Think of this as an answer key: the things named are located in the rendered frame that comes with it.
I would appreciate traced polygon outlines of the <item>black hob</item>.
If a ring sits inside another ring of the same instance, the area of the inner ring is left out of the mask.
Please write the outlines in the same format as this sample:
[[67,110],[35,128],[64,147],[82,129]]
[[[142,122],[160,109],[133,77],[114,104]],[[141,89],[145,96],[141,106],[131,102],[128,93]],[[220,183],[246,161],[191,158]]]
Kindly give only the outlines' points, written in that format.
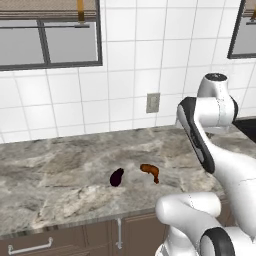
[[233,125],[256,143],[256,118],[235,120]]

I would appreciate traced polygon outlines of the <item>dark purple eggplant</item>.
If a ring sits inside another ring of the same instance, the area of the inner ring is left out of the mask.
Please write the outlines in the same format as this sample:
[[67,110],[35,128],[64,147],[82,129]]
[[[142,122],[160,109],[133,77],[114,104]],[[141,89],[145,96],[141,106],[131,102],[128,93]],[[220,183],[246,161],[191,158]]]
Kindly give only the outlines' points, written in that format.
[[123,168],[119,168],[116,171],[114,171],[110,176],[110,184],[114,187],[119,186],[121,184],[123,174],[124,174]]

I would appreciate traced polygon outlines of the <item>brown chicken drumstick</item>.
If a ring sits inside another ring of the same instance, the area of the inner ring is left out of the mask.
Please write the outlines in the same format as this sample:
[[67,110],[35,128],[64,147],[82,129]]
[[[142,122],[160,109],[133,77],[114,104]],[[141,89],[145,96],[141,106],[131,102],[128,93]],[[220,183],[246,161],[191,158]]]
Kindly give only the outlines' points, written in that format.
[[141,164],[140,165],[140,170],[142,172],[146,172],[148,174],[152,174],[154,176],[154,182],[156,184],[159,183],[159,179],[158,179],[158,176],[159,176],[159,168],[154,166],[154,165],[150,165],[150,164]]

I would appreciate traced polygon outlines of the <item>grey wall socket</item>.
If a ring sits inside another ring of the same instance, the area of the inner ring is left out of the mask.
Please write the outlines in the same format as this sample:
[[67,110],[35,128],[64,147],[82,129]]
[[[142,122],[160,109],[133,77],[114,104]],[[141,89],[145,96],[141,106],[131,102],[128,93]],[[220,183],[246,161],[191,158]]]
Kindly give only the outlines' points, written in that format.
[[160,105],[159,93],[150,93],[147,95],[147,102],[146,102],[147,113],[157,113],[159,111],[159,105]]

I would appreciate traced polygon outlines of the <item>brown drawer front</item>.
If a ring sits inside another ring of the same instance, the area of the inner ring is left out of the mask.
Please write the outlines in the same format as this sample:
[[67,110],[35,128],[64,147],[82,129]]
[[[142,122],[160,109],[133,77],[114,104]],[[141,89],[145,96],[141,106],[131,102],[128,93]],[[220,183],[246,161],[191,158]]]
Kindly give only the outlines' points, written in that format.
[[9,256],[8,245],[17,250],[46,244],[49,237],[54,240],[50,248],[12,256],[112,256],[107,237],[96,234],[89,239],[83,226],[0,240],[0,256]]

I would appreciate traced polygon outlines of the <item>brown cupboard door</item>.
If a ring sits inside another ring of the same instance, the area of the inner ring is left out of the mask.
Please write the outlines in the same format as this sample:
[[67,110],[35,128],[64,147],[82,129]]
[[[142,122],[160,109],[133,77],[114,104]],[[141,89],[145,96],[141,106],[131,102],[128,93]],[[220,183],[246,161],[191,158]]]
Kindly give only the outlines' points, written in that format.
[[118,240],[117,221],[112,222],[112,256],[155,256],[167,235],[167,226],[154,213],[124,217],[122,220],[122,249]]

